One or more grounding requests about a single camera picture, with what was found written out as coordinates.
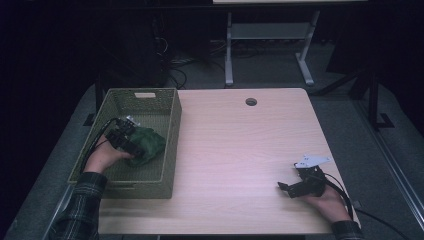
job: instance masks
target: hole in table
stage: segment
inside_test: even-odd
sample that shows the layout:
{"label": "hole in table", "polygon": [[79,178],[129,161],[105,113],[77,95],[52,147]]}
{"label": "hole in table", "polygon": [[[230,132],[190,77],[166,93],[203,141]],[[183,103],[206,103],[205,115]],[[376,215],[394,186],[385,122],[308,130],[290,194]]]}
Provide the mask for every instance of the hole in table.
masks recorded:
{"label": "hole in table", "polygon": [[255,106],[258,103],[258,101],[256,101],[256,99],[254,98],[248,98],[246,99],[246,104],[249,106]]}

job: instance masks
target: green cloth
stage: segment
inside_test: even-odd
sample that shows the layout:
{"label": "green cloth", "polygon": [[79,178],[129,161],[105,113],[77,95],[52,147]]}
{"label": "green cloth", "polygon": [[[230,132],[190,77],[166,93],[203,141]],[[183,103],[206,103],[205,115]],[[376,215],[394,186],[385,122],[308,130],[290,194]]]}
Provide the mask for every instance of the green cloth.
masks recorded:
{"label": "green cloth", "polygon": [[166,140],[151,128],[137,127],[131,135],[130,141],[143,148],[143,156],[128,159],[127,164],[131,167],[139,167],[154,159],[165,151]]}

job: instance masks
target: table top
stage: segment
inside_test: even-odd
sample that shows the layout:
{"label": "table top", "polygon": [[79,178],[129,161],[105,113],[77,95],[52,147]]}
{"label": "table top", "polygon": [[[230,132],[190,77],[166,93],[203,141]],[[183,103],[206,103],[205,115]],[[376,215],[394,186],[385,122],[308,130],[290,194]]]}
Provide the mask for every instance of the table top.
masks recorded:
{"label": "table top", "polygon": [[[328,223],[277,182],[304,154],[332,158],[303,89],[179,91],[172,199],[103,199],[100,233],[315,234]],[[254,98],[255,106],[246,99]],[[321,165],[341,181],[334,161]]]}
{"label": "table top", "polygon": [[331,3],[331,2],[360,2],[368,0],[213,0],[214,4],[248,4],[248,3]]}

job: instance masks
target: basket handle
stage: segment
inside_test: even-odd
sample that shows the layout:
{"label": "basket handle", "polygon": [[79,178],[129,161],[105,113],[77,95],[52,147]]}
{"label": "basket handle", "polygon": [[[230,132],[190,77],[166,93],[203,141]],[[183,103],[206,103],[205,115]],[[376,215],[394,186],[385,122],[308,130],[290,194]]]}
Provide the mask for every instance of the basket handle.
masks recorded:
{"label": "basket handle", "polygon": [[136,98],[156,98],[156,93],[152,93],[152,92],[145,92],[145,93],[134,93],[134,96]]}

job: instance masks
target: person's right hand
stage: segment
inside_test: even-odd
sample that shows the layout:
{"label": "person's right hand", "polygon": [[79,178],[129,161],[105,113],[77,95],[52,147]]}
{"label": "person's right hand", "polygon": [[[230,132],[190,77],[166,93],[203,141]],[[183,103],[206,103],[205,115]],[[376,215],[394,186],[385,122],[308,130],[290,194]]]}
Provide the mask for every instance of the person's right hand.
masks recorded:
{"label": "person's right hand", "polygon": [[343,199],[330,186],[325,186],[325,191],[321,197],[306,195],[299,198],[315,207],[330,223],[352,220],[345,208]]}
{"label": "person's right hand", "polygon": [[131,154],[116,150],[102,135],[97,142],[96,149],[90,155],[85,165],[84,172],[103,173],[107,168],[122,158],[133,158]]}

